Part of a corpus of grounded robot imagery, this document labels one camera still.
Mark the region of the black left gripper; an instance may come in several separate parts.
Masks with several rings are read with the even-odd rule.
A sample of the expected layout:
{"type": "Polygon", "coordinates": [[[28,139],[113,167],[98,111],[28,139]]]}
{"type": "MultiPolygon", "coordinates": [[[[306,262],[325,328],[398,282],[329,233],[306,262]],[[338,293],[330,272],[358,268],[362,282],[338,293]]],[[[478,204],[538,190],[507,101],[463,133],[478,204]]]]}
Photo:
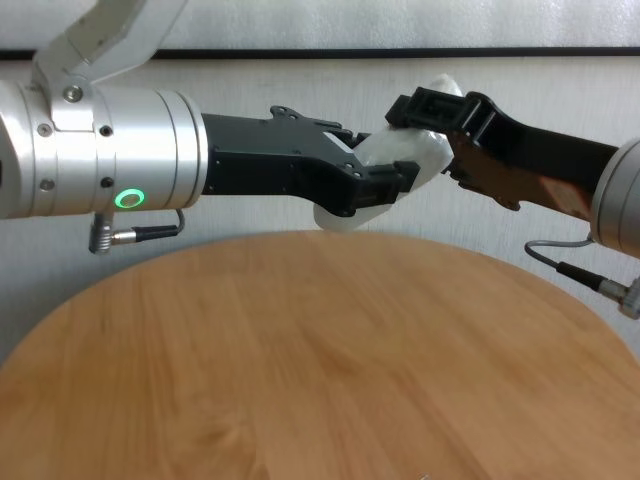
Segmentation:
{"type": "Polygon", "coordinates": [[[208,169],[203,193],[288,195],[338,217],[390,205],[408,193],[420,172],[413,161],[361,167],[353,151],[370,133],[273,106],[269,119],[203,116],[208,169]]]}

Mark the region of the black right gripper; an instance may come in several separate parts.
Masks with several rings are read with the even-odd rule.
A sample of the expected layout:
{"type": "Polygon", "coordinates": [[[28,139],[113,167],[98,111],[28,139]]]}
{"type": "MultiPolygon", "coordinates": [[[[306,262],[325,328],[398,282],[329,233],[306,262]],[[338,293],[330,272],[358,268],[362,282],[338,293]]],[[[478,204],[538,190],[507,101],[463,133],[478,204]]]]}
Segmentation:
{"type": "Polygon", "coordinates": [[[604,169],[618,148],[519,123],[484,94],[456,96],[418,87],[385,115],[392,127],[442,134],[453,148],[451,177],[517,211],[529,202],[588,216],[604,169]]]}

